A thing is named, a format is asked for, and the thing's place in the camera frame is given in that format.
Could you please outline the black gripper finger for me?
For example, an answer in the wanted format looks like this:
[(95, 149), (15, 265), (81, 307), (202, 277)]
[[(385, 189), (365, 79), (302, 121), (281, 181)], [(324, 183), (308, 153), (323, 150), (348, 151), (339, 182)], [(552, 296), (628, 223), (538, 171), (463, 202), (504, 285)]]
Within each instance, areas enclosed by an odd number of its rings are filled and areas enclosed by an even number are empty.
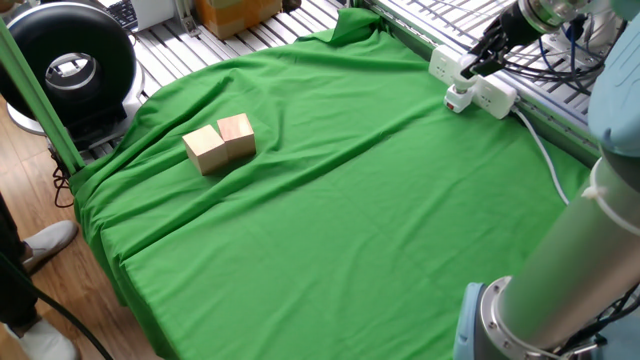
[(469, 50), (469, 54), (479, 61), (499, 61), (508, 52), (508, 36), (501, 26), (487, 29), (478, 43)]
[(474, 76), (488, 76), (505, 67), (505, 61), (496, 55), (476, 56), (467, 53), (459, 60), (461, 66), (460, 75), (466, 80)]

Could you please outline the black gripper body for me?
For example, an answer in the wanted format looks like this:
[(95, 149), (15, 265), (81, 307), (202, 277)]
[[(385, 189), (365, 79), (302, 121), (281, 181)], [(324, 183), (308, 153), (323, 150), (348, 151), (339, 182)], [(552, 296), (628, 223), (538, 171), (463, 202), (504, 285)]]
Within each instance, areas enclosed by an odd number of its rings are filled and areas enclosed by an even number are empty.
[(510, 51), (516, 46), (525, 46), (546, 33), (541, 19), (529, 2), (514, 2), (498, 16), (496, 40), (493, 49)]

